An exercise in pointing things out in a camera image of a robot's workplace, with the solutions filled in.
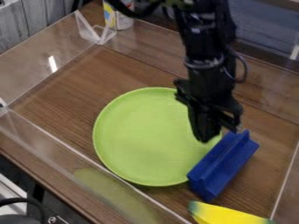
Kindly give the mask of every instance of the blue sponge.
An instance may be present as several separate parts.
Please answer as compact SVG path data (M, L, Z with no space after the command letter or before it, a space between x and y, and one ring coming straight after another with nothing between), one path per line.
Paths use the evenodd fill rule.
M241 134L230 132L194 166L187 177L191 189L206 202L221 195L258 147L250 139L249 130Z

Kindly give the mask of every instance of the lime green plate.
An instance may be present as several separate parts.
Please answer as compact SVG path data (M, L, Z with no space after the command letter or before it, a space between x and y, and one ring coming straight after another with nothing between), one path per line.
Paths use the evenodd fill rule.
M123 179L145 186L171 186L221 140L201 143L193 136L187 107L165 87L121 95L103 109L94 127L97 153Z

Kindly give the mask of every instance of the yellow object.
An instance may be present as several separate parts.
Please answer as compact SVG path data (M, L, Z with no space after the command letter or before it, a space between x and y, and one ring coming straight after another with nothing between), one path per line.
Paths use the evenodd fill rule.
M201 224L275 224L271 220L253 214L197 201L190 203L189 210Z

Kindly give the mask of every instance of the wooden table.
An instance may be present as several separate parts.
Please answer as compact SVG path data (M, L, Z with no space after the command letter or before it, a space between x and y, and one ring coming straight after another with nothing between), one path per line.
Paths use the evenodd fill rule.
M97 4L90 4L83 14L93 25L103 24L103 10ZM33 52L39 52L39 48L47 43L47 47L51 48L51 41L61 36L62 27L67 31L69 19L74 17L62 20L42 35L39 34L41 36L18 46L2 57L2 61L13 58L18 61L15 55L22 54L26 48L33 46ZM259 142L261 148L213 203L269 217L298 144L299 79L298 73L263 61L247 57L247 63L250 76L247 83L237 87L235 96L246 110L245 127L251 130L253 139ZM10 108L77 149L93 163L102 164L91 139L93 126L101 110L123 93L145 87L173 87L174 79L186 77L186 74L183 46L178 33L137 21L135 28L121 31L105 46L94 45ZM19 129L19 134L29 135L29 127L21 125ZM66 178L59 169L53 169L51 164L45 163L41 156L55 158L57 164L67 167L70 172L81 166L81 160L75 160L75 157L73 159L70 154L58 150L63 146L47 141L45 143L45 137L39 135L37 134L31 144L43 145L46 150L41 147L34 155L0 134L5 156L93 222L129 223L106 201L97 199ZM171 187L135 187L193 222L187 205L190 200L201 198L189 190L187 184ZM161 223L166 223L167 219L171 223L181 222L166 211L157 213L163 217Z

